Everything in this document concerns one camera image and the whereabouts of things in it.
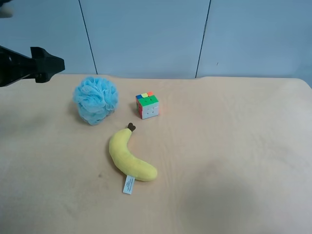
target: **rubik's cube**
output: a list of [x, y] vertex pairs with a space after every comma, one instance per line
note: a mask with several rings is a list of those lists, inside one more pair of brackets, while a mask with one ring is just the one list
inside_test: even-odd
[[136, 109], [140, 114], [141, 119], [158, 116], [159, 101], [157, 100], [153, 92], [137, 95]]

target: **beige tabletop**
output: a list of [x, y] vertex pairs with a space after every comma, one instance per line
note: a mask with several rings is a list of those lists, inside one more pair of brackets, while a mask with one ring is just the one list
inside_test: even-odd
[[[90, 126], [71, 101], [86, 75], [0, 90], [1, 234], [311, 234], [312, 90], [298, 79], [108, 77], [120, 105]], [[161, 114], [141, 120], [135, 96]], [[122, 193], [108, 140], [158, 168]]]

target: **blue bath sponge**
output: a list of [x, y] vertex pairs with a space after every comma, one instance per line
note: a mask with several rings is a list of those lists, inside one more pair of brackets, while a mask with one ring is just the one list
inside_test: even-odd
[[79, 115], [91, 125], [99, 124], [118, 106], [118, 91], [105, 78], [87, 77], [74, 91]]

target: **plush banana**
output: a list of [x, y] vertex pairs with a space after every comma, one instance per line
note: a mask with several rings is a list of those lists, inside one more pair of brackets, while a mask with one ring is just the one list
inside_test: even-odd
[[151, 181], [157, 177], [157, 169], [134, 157], [127, 148], [128, 140], [135, 129], [136, 127], [129, 123], [127, 128], [116, 132], [109, 142], [109, 153], [114, 164], [126, 175], [141, 181]]

